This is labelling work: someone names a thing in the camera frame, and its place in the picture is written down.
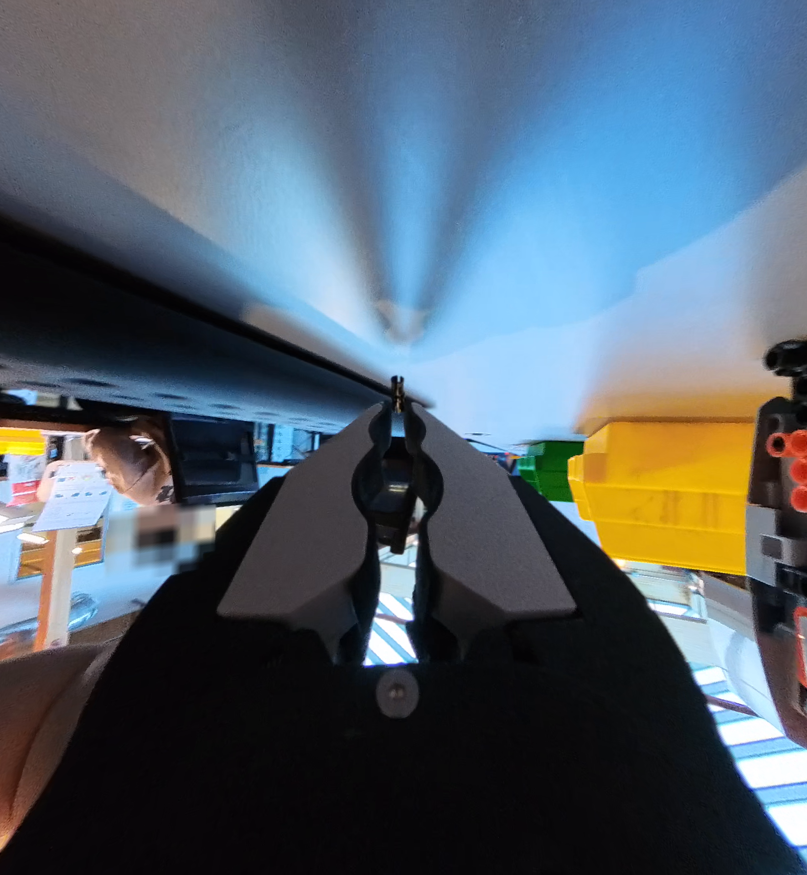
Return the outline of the wooden post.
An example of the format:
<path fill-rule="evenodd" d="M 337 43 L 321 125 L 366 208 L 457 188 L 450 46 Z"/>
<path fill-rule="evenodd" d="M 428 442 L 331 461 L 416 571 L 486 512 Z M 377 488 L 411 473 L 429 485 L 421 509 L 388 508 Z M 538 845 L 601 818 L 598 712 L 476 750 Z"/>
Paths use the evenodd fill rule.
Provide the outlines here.
<path fill-rule="evenodd" d="M 39 593 L 37 630 L 33 650 L 65 647 L 69 639 L 72 571 L 77 546 L 77 530 L 48 532 L 45 561 Z"/>

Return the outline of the person's right forearm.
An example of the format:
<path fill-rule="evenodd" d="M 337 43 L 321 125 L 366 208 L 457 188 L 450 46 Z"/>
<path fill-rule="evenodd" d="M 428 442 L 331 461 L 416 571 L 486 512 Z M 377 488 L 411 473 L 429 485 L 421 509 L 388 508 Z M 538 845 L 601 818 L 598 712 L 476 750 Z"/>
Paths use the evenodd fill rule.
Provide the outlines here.
<path fill-rule="evenodd" d="M 0 851 L 44 791 L 119 640 L 0 662 Z"/>

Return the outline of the black monitor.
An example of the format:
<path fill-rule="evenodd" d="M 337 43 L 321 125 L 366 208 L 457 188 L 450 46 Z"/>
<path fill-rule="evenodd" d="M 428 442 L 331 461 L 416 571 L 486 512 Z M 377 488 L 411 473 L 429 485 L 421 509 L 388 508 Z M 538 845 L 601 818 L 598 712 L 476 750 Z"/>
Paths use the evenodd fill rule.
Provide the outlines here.
<path fill-rule="evenodd" d="M 259 490 L 253 422 L 169 414 L 165 429 L 178 504 L 234 505 Z"/>

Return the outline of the yellow plastic bin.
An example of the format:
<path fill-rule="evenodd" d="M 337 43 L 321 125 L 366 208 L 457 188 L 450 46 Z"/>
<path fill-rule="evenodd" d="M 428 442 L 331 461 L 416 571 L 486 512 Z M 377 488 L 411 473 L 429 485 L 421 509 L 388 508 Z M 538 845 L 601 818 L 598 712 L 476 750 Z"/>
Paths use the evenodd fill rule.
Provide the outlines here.
<path fill-rule="evenodd" d="M 613 421 L 567 463 L 611 557 L 744 575 L 752 421 Z"/>

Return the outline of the white printed paper sheet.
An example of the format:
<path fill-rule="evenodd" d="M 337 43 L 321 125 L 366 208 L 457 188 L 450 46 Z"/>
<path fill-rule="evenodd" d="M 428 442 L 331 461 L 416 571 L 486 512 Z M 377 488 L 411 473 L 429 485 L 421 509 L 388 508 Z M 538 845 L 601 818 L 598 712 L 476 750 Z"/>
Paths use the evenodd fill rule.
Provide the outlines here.
<path fill-rule="evenodd" d="M 94 461 L 59 460 L 50 463 L 37 487 L 43 509 L 33 533 L 94 526 L 103 516 L 113 488 Z"/>

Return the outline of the perforated dark chair part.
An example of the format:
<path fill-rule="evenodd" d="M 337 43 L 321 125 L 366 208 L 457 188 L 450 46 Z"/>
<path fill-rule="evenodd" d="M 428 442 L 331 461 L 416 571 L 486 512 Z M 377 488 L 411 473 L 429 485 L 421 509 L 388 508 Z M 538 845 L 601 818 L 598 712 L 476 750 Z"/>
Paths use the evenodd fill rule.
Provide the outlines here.
<path fill-rule="evenodd" d="M 387 382 L 248 329 L 0 215 L 0 395 L 333 433 Z"/>

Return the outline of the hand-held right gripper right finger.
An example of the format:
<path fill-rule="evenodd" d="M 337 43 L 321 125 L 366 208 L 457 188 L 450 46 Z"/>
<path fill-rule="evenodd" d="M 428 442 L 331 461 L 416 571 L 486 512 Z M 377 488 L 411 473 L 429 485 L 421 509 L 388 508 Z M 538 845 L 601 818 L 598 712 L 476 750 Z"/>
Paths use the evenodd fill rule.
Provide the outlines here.
<path fill-rule="evenodd" d="M 497 463 L 409 403 L 419 523 L 409 639 L 420 662 L 457 662 L 486 632 L 576 616 L 576 601 Z"/>

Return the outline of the green plastic bin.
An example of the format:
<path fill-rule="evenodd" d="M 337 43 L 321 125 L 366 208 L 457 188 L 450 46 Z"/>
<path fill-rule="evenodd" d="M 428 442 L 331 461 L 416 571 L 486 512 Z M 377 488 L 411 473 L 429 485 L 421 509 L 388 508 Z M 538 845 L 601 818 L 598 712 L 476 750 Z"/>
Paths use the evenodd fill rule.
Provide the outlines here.
<path fill-rule="evenodd" d="M 582 440 L 551 440 L 530 444 L 517 461 L 518 475 L 550 501 L 573 502 L 568 480 L 570 458 L 583 453 Z"/>

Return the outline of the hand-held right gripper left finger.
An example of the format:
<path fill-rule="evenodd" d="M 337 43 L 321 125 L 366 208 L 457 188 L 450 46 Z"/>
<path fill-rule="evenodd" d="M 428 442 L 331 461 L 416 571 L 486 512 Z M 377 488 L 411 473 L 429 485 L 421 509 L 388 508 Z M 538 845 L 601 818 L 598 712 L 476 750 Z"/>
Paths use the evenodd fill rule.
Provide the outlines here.
<path fill-rule="evenodd" d="M 320 638 L 342 662 L 357 625 L 350 583 L 367 555 L 368 523 L 354 497 L 357 466 L 377 449 L 378 403 L 283 478 L 217 608 L 222 618 L 275 622 Z"/>

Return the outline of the grey orange toy robot assembly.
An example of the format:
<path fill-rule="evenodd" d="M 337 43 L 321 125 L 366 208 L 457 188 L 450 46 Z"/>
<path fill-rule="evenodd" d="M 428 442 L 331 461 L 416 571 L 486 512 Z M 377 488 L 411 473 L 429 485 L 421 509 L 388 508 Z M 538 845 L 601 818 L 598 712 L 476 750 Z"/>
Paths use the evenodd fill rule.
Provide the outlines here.
<path fill-rule="evenodd" d="M 807 339 L 763 364 L 789 395 L 758 410 L 746 508 L 746 576 L 770 715 L 807 748 Z"/>

